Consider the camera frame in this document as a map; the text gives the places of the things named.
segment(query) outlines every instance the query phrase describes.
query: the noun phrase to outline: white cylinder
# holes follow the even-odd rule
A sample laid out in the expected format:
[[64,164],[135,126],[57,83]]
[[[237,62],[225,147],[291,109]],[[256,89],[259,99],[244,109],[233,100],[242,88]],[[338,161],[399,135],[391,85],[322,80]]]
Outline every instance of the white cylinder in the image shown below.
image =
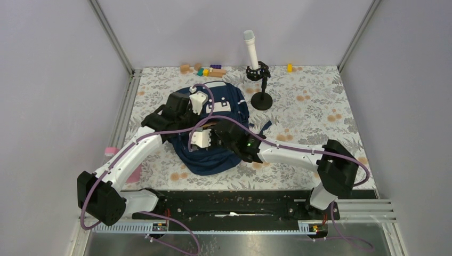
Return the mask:
[[254,33],[251,30],[247,30],[243,32],[244,34],[244,40],[246,45],[248,46],[248,54],[249,59],[251,60],[251,68],[253,70],[256,70],[259,68],[259,63],[257,63],[257,54],[256,54],[256,46],[254,46]]

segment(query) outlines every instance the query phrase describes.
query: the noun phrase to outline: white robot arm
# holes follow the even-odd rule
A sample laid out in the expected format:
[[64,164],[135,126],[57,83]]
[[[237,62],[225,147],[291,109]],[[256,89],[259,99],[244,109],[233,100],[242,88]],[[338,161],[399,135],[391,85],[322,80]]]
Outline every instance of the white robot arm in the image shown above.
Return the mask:
[[[200,110],[206,100],[206,95],[200,92],[190,97],[172,93],[167,104],[145,118],[142,122],[143,127],[138,129],[134,137],[115,157],[93,174],[83,172],[78,177],[79,207],[82,208],[94,182],[107,171],[108,173],[95,188],[86,212],[109,226],[116,223],[123,214],[153,211],[158,202],[158,197],[154,193],[146,189],[139,191],[121,191],[121,189],[138,165],[169,138],[170,135],[165,131],[183,129],[188,131],[190,130],[188,127],[193,127],[200,120]],[[334,140],[328,140],[326,145],[316,146],[276,140],[270,140],[270,142],[292,148],[328,150],[351,156],[340,143]],[[233,151],[246,162],[284,163],[317,172],[322,182],[312,191],[308,205],[320,211],[328,208],[338,196],[347,196],[347,193],[351,192],[358,169],[355,164],[343,159],[302,153],[261,143],[260,140],[253,138],[228,120],[221,120],[211,127],[194,132],[191,144],[198,148],[223,147]]]

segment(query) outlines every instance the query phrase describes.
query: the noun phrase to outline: table surface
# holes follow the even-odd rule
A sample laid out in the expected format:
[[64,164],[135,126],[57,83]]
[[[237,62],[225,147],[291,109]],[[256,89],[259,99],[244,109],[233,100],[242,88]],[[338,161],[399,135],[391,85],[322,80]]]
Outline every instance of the table surface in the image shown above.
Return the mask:
[[[245,76],[245,67],[223,67],[227,74],[223,81],[239,87],[250,112],[251,129],[259,132],[271,120],[273,125],[264,133],[269,138],[305,145],[325,144],[334,139],[342,143],[359,161],[366,164],[367,157],[353,119],[344,86],[335,66],[270,67],[268,93],[273,106],[266,111],[255,110],[249,101],[260,91],[260,81],[251,82]],[[137,131],[141,121],[168,95],[183,87],[197,83],[217,81],[215,77],[199,77],[194,70],[181,74],[178,67],[145,68],[140,80],[126,141]],[[365,176],[358,170],[356,180]],[[175,154],[170,143],[149,155],[142,163],[140,180],[128,183],[124,189],[171,190],[238,190],[238,189],[311,189],[320,182],[317,174],[299,167],[280,163],[245,163],[219,174],[195,175]],[[357,187],[374,189],[371,175],[368,182]]]

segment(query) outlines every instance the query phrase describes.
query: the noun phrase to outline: gray wall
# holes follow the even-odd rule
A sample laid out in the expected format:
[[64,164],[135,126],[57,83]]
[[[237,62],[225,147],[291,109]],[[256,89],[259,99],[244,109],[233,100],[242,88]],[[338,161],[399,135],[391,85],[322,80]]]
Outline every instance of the gray wall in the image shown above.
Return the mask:
[[343,71],[409,255],[452,250],[452,1],[383,1]]
[[2,1],[0,255],[64,255],[127,73],[88,1]]
[[269,65],[336,65],[372,0],[99,0],[135,68],[249,65],[243,31]]

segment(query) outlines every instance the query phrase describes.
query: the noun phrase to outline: dark blue cloth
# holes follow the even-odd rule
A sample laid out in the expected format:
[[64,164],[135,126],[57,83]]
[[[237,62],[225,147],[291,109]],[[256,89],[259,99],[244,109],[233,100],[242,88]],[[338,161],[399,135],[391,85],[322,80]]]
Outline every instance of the dark blue cloth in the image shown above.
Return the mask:
[[[245,102],[245,98],[241,90],[230,83],[223,82],[224,85],[209,87],[211,89],[215,102],[220,102],[224,107],[227,103],[231,108],[231,111],[218,111],[215,105],[213,115],[221,115],[231,117],[245,127],[249,127],[248,118],[249,111],[248,106]],[[208,92],[202,88],[198,87],[197,90],[202,90],[205,92],[209,99],[210,95]],[[190,93],[189,87],[178,90],[180,93]],[[201,118],[207,117],[206,107],[210,102],[207,102],[203,106],[203,111],[201,112]],[[212,175],[223,171],[226,171],[236,165],[238,165],[241,159],[233,152],[223,149],[215,148],[207,151],[206,149],[198,149],[193,152],[189,152],[187,148],[188,144],[188,133],[179,134],[176,137],[170,138],[168,141],[173,145],[176,154],[183,161],[183,163],[188,167],[188,169],[194,174],[198,175]]]

